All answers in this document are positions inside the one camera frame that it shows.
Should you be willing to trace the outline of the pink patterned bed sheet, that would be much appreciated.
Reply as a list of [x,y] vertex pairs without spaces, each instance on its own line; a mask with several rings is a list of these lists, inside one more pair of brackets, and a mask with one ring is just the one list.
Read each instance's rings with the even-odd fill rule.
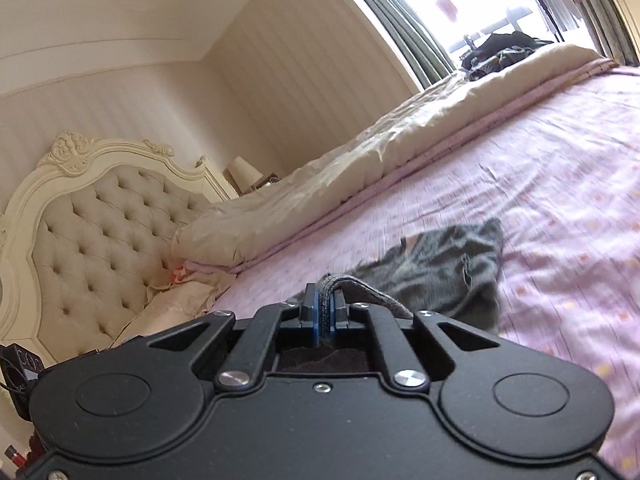
[[639,474],[639,73],[555,93],[241,273],[217,307],[249,318],[403,238],[490,218],[504,234],[499,333],[599,375],[615,399],[602,457]]

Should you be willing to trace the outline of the grey window curtain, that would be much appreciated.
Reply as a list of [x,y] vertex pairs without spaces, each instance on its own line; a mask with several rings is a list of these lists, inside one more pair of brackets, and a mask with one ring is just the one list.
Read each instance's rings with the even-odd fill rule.
[[392,38],[424,88],[452,74],[456,68],[405,0],[363,0]]

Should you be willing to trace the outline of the cream tufted headboard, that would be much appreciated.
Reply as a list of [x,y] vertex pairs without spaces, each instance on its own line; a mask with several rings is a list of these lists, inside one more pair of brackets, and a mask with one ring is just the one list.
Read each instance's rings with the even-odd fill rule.
[[149,140],[63,132],[1,217],[1,342],[44,362],[109,347],[172,279],[175,232],[235,190]]

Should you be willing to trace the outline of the cream rolled duvet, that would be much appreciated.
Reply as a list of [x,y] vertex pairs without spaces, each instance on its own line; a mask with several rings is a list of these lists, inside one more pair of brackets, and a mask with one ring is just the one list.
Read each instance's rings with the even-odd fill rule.
[[478,81],[450,76],[280,182],[213,204],[178,229],[172,254],[229,269],[252,261],[464,128],[498,118],[527,98],[545,98],[592,68],[615,65],[593,50],[557,44]]

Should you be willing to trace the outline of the orange white small object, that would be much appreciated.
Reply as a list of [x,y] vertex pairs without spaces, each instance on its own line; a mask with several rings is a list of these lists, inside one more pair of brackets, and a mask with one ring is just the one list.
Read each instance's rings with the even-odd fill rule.
[[190,274],[190,271],[184,266],[177,266],[171,272],[171,283],[174,285],[180,285],[186,281]]

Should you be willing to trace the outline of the cream pillow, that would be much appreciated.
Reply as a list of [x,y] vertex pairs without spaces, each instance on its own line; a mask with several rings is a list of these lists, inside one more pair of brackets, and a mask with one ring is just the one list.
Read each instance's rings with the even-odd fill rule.
[[206,315],[235,282],[221,275],[204,283],[190,281],[159,292],[110,344],[116,348],[137,336],[150,336]]

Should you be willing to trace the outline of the dark clothes pile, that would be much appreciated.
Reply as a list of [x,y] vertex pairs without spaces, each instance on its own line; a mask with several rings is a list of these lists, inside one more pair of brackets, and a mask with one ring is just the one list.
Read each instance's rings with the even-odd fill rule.
[[467,80],[477,81],[524,61],[549,44],[552,41],[528,36],[525,32],[491,34],[462,58],[462,70]]

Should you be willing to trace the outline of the beige bedside lamp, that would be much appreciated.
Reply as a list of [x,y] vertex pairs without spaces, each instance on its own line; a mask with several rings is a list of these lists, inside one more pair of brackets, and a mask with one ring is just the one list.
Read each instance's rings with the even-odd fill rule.
[[241,194],[250,192],[262,180],[262,173],[242,156],[236,156],[228,165],[227,171]]

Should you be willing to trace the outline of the grey knitted sweater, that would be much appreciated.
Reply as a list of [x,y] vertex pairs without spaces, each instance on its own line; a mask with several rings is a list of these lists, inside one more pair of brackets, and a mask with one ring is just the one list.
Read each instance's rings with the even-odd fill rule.
[[346,304],[377,304],[395,318],[427,310],[494,334],[502,245],[496,218],[424,231],[403,237],[376,260],[326,274],[314,289],[322,307],[340,292]]

